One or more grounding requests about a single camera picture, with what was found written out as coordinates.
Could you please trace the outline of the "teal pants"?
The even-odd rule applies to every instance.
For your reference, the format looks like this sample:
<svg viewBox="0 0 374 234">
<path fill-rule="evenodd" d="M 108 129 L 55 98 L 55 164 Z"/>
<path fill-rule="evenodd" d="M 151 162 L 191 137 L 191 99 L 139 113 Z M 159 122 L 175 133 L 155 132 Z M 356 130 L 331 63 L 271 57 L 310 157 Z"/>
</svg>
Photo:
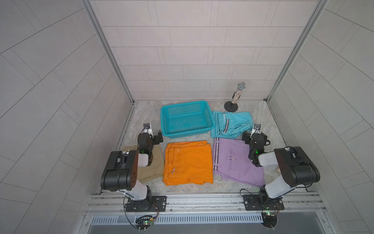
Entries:
<svg viewBox="0 0 374 234">
<path fill-rule="evenodd" d="M 249 112 L 218 112 L 213 111 L 214 128 L 211 130 L 212 138 L 235 139 L 245 131 L 251 131 L 254 126 L 253 118 Z"/>
</svg>

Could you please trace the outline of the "orange pants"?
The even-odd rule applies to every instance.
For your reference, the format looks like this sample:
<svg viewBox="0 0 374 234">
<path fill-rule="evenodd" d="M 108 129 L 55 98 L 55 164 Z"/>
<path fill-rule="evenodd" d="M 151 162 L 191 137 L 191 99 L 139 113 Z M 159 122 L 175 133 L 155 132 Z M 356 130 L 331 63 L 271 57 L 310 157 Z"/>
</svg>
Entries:
<svg viewBox="0 0 374 234">
<path fill-rule="evenodd" d="M 213 158 L 206 141 L 172 142 L 165 150 L 166 186 L 213 183 Z"/>
</svg>

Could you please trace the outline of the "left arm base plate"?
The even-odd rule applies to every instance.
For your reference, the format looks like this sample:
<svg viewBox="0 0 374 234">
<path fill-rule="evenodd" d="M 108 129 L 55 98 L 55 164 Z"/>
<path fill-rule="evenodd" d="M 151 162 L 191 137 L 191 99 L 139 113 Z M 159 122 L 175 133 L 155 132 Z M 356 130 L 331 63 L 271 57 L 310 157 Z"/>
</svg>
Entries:
<svg viewBox="0 0 374 234">
<path fill-rule="evenodd" d="M 145 200 L 130 200 L 125 204 L 126 212 L 164 212 L 166 210 L 167 196 L 152 196 Z"/>
</svg>

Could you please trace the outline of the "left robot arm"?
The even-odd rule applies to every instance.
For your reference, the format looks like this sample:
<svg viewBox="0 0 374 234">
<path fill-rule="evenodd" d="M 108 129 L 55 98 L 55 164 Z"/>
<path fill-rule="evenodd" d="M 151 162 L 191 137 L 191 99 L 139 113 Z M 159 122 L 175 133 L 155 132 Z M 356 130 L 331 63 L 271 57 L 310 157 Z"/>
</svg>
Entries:
<svg viewBox="0 0 374 234">
<path fill-rule="evenodd" d="M 158 204 L 165 199 L 153 198 L 149 186 L 137 179 L 139 167 L 149 167 L 153 162 L 153 148 L 163 142 L 162 131 L 157 135 L 142 130 L 137 137 L 137 149 L 112 151 L 101 176 L 102 190 L 122 192 L 127 203 L 123 203 L 126 212 L 156 212 Z"/>
</svg>

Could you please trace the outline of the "khaki pants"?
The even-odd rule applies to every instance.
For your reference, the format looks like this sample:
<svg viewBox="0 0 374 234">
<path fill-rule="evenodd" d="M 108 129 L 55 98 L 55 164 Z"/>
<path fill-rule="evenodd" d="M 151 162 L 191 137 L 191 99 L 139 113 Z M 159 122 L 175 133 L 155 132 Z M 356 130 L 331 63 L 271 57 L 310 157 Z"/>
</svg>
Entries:
<svg viewBox="0 0 374 234">
<path fill-rule="evenodd" d="M 165 161 L 161 147 L 159 145 L 154 146 L 152 153 L 153 160 L 150 166 L 147 166 L 148 155 L 140 152 L 138 154 L 137 180 L 142 184 L 163 176 Z"/>
</svg>

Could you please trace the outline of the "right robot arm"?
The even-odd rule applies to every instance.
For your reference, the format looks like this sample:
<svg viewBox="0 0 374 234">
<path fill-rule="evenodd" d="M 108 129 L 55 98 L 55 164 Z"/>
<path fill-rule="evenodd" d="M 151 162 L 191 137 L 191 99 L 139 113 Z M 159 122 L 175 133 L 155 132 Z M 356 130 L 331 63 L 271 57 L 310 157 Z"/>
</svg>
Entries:
<svg viewBox="0 0 374 234">
<path fill-rule="evenodd" d="M 257 195 L 244 195 L 245 208 L 283 210 L 282 197 L 296 188 L 308 188 L 320 181 L 320 172 L 300 146 L 286 146 L 265 152 L 270 145 L 267 135 L 244 132 L 242 140 L 249 145 L 248 158 L 256 167 L 278 166 L 281 175 L 263 185 Z"/>
</svg>

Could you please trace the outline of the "purple pants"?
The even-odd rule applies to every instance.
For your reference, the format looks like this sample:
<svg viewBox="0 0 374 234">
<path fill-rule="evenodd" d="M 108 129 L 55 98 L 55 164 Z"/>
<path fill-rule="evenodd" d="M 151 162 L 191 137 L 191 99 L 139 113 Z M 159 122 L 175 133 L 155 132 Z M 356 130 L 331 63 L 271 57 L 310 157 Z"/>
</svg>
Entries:
<svg viewBox="0 0 374 234">
<path fill-rule="evenodd" d="M 262 167 L 256 167 L 248 158 L 249 145 L 240 139 L 214 139 L 213 171 L 224 180 L 253 186 L 265 184 Z"/>
</svg>

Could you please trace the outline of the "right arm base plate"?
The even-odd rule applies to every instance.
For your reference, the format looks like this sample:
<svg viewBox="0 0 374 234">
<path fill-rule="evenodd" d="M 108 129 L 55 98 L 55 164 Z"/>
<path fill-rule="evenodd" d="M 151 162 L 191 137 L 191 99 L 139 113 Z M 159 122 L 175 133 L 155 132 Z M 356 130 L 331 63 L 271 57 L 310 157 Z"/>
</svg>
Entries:
<svg viewBox="0 0 374 234">
<path fill-rule="evenodd" d="M 247 211 L 282 211 L 284 204 L 281 198 L 270 199 L 267 197 L 261 198 L 259 195 L 242 195 L 244 206 Z"/>
</svg>

